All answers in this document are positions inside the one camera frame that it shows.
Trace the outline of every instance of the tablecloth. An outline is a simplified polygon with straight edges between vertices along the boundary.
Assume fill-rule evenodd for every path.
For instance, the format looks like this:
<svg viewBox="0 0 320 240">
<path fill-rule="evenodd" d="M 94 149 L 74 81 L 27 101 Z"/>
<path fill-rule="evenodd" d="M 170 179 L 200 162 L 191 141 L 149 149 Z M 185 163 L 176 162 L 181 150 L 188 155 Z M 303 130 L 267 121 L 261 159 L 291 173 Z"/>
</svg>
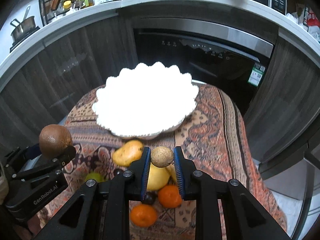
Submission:
<svg viewBox="0 0 320 240">
<path fill-rule="evenodd" d="M 151 149 L 156 146 L 167 146 L 171 149 L 181 146 L 185 157 L 193 160 L 197 169 L 223 181 L 238 179 L 286 230 L 286 217 L 253 163 L 244 121 L 236 105 L 217 87 L 196 85 L 199 86 L 199 94 L 193 114 L 186 118 L 175 132 L 143 141 L 144 145 Z M 114 169 L 118 168 L 111 156 L 125 141 L 96 123 L 97 116 L 92 111 L 92 104 L 97 101 L 97 89 L 84 95 L 66 119 L 65 126 L 71 132 L 77 154 L 64 168 L 68 188 L 39 214 L 43 223 L 84 183 L 89 172 L 98 172 L 106 179 L 112 179 Z M 144 105 L 150 107 L 157 102 L 157 98 L 144 98 L 143 95 L 137 99 L 141 100 L 141 104 L 146 103 Z M 113 102 L 109 102 L 108 107 L 114 107 Z M 130 202 L 130 208 L 134 205 L 137 205 L 137 202 Z M 149 228 L 139 228 L 130 223 L 131 239 L 194 239 L 195 201 L 184 201 L 175 209 L 163 208 L 156 201 L 154 207 L 158 212 L 157 222 Z M 220 216 L 225 238 L 221 204 Z"/>
</svg>

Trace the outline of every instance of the white countertop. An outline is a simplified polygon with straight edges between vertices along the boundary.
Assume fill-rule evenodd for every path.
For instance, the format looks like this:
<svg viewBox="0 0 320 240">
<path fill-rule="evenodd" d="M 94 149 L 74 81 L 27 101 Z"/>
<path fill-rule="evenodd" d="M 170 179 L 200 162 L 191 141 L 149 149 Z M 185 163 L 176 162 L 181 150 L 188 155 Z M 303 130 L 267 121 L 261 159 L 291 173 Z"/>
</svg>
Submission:
<svg viewBox="0 0 320 240">
<path fill-rule="evenodd" d="M 23 41 L 0 64 L 0 92 L 14 74 L 32 57 L 59 38 L 93 22 L 117 15 L 116 9 L 165 0 L 120 0 L 82 9 L 54 21 Z M 320 44 L 285 15 L 253 0 L 193 0 L 238 8 L 280 26 L 279 35 L 303 51 L 320 67 Z"/>
</svg>

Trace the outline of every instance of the dark purple grape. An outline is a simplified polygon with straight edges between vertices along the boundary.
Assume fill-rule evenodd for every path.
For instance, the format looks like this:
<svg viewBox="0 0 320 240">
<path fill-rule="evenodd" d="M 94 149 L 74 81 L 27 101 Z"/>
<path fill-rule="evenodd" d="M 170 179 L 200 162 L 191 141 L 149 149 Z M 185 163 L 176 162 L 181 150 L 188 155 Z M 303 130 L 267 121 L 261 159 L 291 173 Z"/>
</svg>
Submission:
<svg viewBox="0 0 320 240">
<path fill-rule="evenodd" d="M 156 201 L 156 198 L 157 198 L 157 194 L 156 193 L 147 192 L 145 197 L 144 197 L 144 200 L 142 200 L 141 202 L 143 204 L 152 205 Z"/>
<path fill-rule="evenodd" d="M 114 176 L 117 176 L 118 174 L 122 174 L 122 172 L 123 172 L 123 170 L 121 170 L 121 169 L 115 169 L 115 170 L 113 171 L 113 175 L 114 175 Z"/>
</svg>

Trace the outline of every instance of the yellow bottle cap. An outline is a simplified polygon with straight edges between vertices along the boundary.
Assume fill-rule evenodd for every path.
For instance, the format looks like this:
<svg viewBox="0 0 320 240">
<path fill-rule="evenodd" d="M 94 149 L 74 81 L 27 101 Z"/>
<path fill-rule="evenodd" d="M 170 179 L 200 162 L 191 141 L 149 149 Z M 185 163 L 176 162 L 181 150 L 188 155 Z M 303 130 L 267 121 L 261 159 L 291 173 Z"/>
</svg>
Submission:
<svg viewBox="0 0 320 240">
<path fill-rule="evenodd" d="M 64 3 L 63 3 L 63 8 L 66 10 L 66 9 L 70 9 L 70 7 L 71 7 L 71 1 L 70 0 L 68 0 L 68 1 L 65 1 Z"/>
</svg>

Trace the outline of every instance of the green lime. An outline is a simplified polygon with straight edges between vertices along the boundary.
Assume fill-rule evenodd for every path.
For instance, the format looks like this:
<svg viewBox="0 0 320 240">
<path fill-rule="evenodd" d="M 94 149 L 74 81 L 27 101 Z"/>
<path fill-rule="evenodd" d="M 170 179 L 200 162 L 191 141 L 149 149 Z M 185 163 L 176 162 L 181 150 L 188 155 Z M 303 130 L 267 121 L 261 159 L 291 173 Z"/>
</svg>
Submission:
<svg viewBox="0 0 320 240">
<path fill-rule="evenodd" d="M 87 181 L 89 179 L 94 179 L 95 181 L 97 182 L 104 182 L 105 179 L 99 174 L 99 173 L 96 173 L 96 172 L 91 172 L 89 173 L 86 177 L 85 177 L 85 180 L 84 181 Z"/>
</svg>

